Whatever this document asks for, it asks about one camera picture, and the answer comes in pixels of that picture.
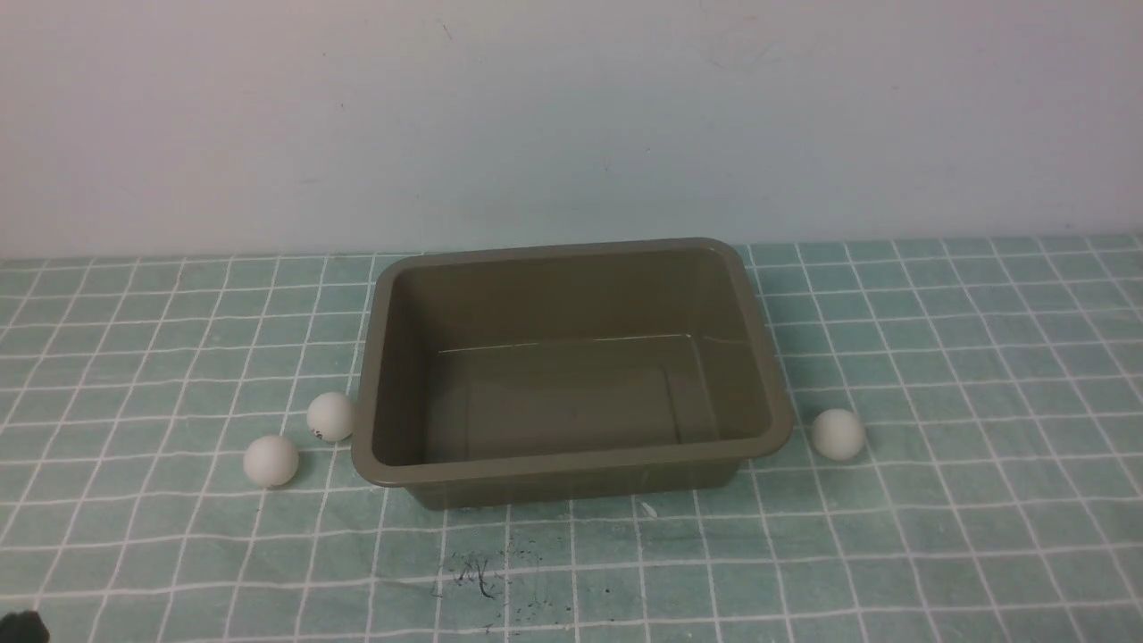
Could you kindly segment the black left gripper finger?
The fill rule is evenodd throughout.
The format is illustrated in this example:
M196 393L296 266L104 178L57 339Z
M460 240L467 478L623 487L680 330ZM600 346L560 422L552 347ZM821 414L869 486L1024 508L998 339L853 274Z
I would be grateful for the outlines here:
M48 643L50 638L50 632L38 612L8 612L1 619L1 643Z

